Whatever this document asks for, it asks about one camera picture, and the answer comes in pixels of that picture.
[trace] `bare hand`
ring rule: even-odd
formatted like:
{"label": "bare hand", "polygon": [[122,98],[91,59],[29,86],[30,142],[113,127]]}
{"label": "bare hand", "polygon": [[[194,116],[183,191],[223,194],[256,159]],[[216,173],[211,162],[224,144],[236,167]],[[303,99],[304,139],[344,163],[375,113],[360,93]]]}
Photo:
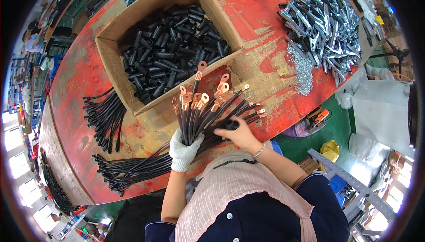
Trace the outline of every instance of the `bare hand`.
{"label": "bare hand", "polygon": [[233,116],[230,119],[237,121],[239,128],[236,130],[215,129],[214,134],[221,136],[223,139],[231,140],[242,151],[252,155],[255,155],[263,148],[263,144],[252,134],[247,123],[242,118]]}

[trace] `white glove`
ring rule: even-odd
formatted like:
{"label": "white glove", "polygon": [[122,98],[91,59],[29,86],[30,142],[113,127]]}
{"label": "white glove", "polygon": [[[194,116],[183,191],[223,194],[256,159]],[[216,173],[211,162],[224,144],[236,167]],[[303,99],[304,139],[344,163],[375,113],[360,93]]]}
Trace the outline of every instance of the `white glove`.
{"label": "white glove", "polygon": [[205,136],[201,133],[195,138],[192,145],[186,146],[182,143],[182,132],[178,128],[170,141],[170,156],[173,158],[171,169],[176,172],[186,172],[204,138]]}

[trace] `orange cord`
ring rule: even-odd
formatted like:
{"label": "orange cord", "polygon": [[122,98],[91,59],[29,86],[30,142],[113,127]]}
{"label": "orange cord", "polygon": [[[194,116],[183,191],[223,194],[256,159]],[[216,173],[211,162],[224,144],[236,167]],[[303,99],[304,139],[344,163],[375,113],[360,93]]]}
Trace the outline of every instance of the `orange cord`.
{"label": "orange cord", "polygon": [[382,75],[368,75],[369,77],[381,77],[381,76],[385,76],[385,75],[399,75],[399,76],[403,76],[403,77],[405,77],[407,80],[409,80],[409,81],[411,81],[411,82],[413,82],[413,80],[412,79],[410,79],[409,77],[407,77],[407,76],[405,76],[405,75],[402,75],[402,74],[400,74],[400,73],[387,73],[387,74],[382,74]]}

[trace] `silver bracelet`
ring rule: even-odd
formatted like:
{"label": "silver bracelet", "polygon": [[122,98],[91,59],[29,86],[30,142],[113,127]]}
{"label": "silver bracelet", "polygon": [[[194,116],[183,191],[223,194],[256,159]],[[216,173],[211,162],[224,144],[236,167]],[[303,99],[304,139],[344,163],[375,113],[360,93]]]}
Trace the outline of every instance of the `silver bracelet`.
{"label": "silver bracelet", "polygon": [[254,155],[252,158],[256,158],[258,155],[260,155],[263,151],[264,151],[264,149],[266,148],[266,144],[263,144],[263,148],[261,149],[261,150],[259,150],[258,152],[257,152],[257,154],[256,155]]}

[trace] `worn painted tabletop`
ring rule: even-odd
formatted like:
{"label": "worn painted tabletop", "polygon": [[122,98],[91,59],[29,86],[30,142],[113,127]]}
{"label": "worn painted tabletop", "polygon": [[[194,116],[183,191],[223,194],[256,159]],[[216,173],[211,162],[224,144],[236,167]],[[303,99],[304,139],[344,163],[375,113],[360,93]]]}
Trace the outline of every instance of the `worn painted tabletop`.
{"label": "worn painted tabletop", "polygon": [[[223,73],[231,74],[231,88],[250,88],[242,99],[261,102],[268,113],[250,124],[257,138],[264,141],[295,124],[335,91],[331,74],[313,70],[313,90],[307,96],[295,91],[294,64],[286,54],[284,28],[276,14],[278,4],[289,0],[217,0],[245,42],[244,50],[230,65],[224,65],[201,81],[201,91],[211,93]],[[146,157],[170,140],[178,127],[171,106],[165,99],[153,109],[137,117],[126,114],[122,125],[121,149],[111,155],[102,152],[93,138],[94,128],[88,128],[82,107],[83,96],[95,96],[111,87],[103,68],[94,38],[121,11],[123,0],[110,0],[88,22],[64,57],[50,92],[51,112],[64,154],[80,185],[95,204],[114,202],[166,187],[169,174],[140,182],[125,190],[124,197],[110,191],[103,182],[92,154],[106,159]],[[188,177],[203,171],[216,156],[234,149],[222,144],[200,154],[191,165]]]}

